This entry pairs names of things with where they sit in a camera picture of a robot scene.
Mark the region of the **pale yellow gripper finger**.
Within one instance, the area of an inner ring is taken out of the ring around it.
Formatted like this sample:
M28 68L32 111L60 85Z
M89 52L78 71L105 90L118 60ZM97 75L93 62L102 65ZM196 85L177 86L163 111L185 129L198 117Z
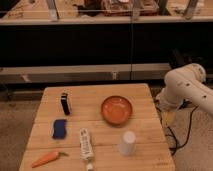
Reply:
M164 115L165 126L166 127L170 126L172 124L174 118L175 118L175 112L174 111L166 112L165 115Z

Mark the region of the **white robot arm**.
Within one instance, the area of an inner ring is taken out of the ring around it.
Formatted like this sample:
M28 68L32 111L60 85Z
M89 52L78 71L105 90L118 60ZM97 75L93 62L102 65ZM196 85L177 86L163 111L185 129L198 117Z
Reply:
M166 73L165 87L156 96L164 127L171 125L176 111L184 100L189 100L213 119L213 89L204 85L205 81L206 71L197 63L172 69Z

